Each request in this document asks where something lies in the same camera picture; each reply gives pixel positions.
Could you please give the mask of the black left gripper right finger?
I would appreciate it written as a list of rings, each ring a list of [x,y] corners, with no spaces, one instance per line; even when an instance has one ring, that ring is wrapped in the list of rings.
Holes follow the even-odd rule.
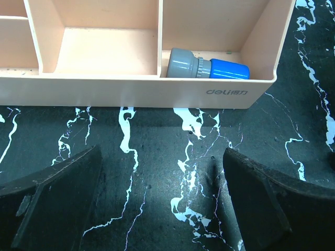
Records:
[[[246,250],[334,250],[334,189],[227,148],[224,175]]]

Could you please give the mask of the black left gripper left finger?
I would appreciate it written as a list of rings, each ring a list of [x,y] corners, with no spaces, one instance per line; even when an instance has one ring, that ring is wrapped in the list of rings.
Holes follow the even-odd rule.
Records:
[[[96,145],[1,185],[1,250],[79,250],[102,170]]]

